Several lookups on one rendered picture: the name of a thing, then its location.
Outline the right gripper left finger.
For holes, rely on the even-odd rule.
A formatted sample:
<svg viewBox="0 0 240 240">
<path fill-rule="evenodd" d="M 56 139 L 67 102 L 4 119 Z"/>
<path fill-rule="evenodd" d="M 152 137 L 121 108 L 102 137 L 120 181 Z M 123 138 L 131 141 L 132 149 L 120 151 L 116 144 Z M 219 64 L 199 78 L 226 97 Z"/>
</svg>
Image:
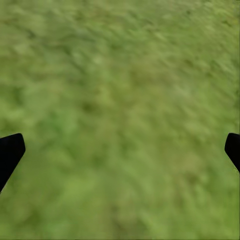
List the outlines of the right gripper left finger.
<svg viewBox="0 0 240 240">
<path fill-rule="evenodd" d="M 0 192 L 26 152 L 21 133 L 0 138 Z"/>
</svg>

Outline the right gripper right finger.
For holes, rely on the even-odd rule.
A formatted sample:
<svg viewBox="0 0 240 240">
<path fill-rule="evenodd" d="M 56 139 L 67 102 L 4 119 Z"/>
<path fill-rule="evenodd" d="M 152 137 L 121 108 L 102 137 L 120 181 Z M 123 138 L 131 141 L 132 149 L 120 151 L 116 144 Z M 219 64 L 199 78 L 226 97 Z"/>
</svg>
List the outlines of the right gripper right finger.
<svg viewBox="0 0 240 240">
<path fill-rule="evenodd" d="M 229 133 L 224 150 L 240 172 L 240 134 Z"/>
</svg>

